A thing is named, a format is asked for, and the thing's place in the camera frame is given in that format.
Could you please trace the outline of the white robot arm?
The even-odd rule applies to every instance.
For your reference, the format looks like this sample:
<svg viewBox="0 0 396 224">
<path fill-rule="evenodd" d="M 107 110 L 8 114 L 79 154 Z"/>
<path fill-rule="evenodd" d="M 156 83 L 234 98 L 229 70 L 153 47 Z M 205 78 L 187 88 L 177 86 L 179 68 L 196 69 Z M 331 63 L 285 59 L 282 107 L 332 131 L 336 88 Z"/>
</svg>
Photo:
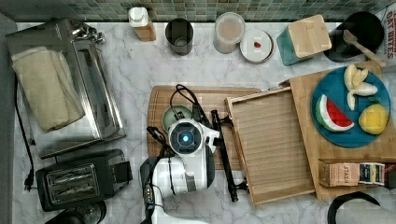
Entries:
<svg viewBox="0 0 396 224">
<path fill-rule="evenodd" d="M 215 179 L 215 140 L 219 132 L 194 119 L 180 119 L 168 131 L 173 153 L 147 158 L 140 166 L 145 218 L 140 224 L 206 224 L 166 214 L 163 199 L 208 189 Z"/>
</svg>

